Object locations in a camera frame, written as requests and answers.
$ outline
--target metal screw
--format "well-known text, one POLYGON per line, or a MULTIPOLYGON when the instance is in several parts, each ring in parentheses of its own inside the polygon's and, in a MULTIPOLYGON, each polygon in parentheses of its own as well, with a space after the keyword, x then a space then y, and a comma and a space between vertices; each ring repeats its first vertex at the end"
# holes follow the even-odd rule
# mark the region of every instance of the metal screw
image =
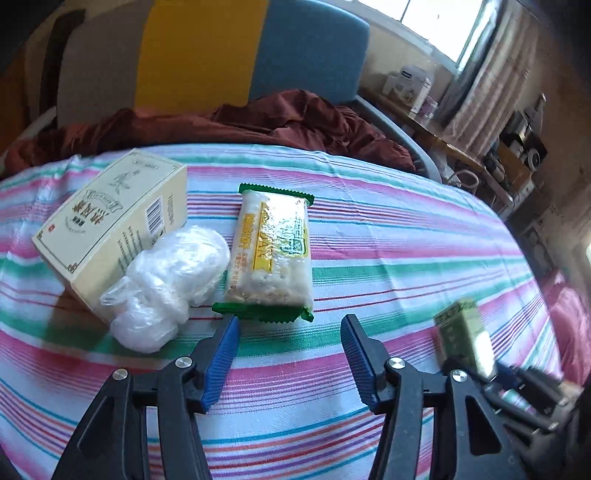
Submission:
POLYGON ((464 372, 464 370, 454 370, 452 372, 452 378, 456 381, 456 382, 465 382, 468 378, 468 375, 466 374, 466 372, 464 372))
POLYGON ((127 370, 125 368, 118 368, 113 372, 113 379, 125 380, 127 378, 127 370))
POLYGON ((400 370, 401 368, 406 367, 406 362, 402 360, 399 356, 393 356, 390 360, 388 360, 388 365, 391 368, 400 370))
POLYGON ((189 356, 180 356, 174 361, 174 364, 179 368, 190 367, 192 363, 193 360, 191 360, 191 357, 189 356))

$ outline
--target striped bedsheet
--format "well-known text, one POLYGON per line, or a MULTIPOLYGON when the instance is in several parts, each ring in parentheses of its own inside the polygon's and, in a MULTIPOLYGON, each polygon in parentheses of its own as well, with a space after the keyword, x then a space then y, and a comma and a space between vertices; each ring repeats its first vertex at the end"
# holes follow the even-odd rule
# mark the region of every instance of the striped bedsheet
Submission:
MULTIPOLYGON (((340 344, 355 313, 368 335, 438 371, 433 316, 473 297, 498 357, 560 375, 554 332, 521 251, 478 199, 418 176, 344 157, 257 145, 146 150, 189 166, 189 223, 232 241, 241 182, 304 190, 314 277, 312 324, 244 323, 220 401, 199 430, 214 478, 367 477, 382 418, 361 403, 340 344)), ((58 205, 123 153, 73 157, 0 184, 0 443, 23 478, 49 479, 77 422, 117 367, 141 372, 188 354, 218 316, 191 310, 158 354, 121 347, 55 279, 30 241, 58 205)), ((222 294, 222 287, 216 293, 222 294)), ((163 478, 155 412, 152 478, 163 478)), ((429 470, 424 412, 419 478, 429 470)))

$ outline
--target cream-colored box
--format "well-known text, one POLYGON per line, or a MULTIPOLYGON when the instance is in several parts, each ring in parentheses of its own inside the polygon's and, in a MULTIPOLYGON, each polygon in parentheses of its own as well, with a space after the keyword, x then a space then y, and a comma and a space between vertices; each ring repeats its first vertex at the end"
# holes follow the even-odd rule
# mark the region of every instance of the cream-colored box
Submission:
POLYGON ((99 297, 131 261, 187 220, 187 167, 132 150, 70 197, 33 237, 58 278, 110 322, 99 297))

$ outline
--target small green box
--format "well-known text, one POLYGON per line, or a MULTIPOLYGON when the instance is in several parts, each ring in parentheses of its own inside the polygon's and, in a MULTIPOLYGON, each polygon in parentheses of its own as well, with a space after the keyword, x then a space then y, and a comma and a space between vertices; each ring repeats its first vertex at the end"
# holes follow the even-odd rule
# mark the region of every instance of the small green box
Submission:
POLYGON ((476 302, 461 299, 435 315, 443 360, 462 356, 467 364, 486 378, 496 375, 491 337, 484 328, 476 302))

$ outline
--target plastic bag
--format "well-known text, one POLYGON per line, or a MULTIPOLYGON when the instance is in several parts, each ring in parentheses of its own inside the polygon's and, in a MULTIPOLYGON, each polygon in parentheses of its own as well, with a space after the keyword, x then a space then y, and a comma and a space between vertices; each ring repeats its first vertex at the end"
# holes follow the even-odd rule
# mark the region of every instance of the plastic bag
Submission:
POLYGON ((111 333, 131 350, 157 352, 187 322, 189 305, 211 296, 229 257, 228 244, 213 230, 192 226, 168 233, 101 295, 100 303, 115 313, 111 333))
POLYGON ((311 321, 309 194, 242 184, 242 207, 219 313, 265 322, 311 321))

